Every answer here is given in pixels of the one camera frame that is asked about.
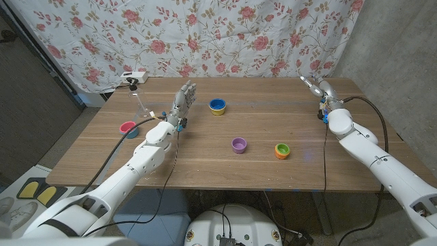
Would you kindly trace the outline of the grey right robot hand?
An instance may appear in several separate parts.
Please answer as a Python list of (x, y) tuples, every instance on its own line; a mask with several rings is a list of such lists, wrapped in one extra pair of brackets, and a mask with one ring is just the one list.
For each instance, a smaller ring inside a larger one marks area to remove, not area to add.
[(343, 109), (343, 103), (338, 98), (334, 87), (326, 81), (323, 77), (312, 75), (313, 82), (304, 76), (300, 76), (300, 80), (309, 88), (310, 92), (320, 98), (324, 99), (326, 106), (331, 110)]

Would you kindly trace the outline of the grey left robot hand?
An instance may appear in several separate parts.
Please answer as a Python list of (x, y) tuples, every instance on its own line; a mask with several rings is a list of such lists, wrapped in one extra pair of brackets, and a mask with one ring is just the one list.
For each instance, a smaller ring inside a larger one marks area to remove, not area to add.
[(175, 94), (167, 122), (177, 127), (187, 115), (189, 108), (195, 102), (196, 84), (188, 80)]

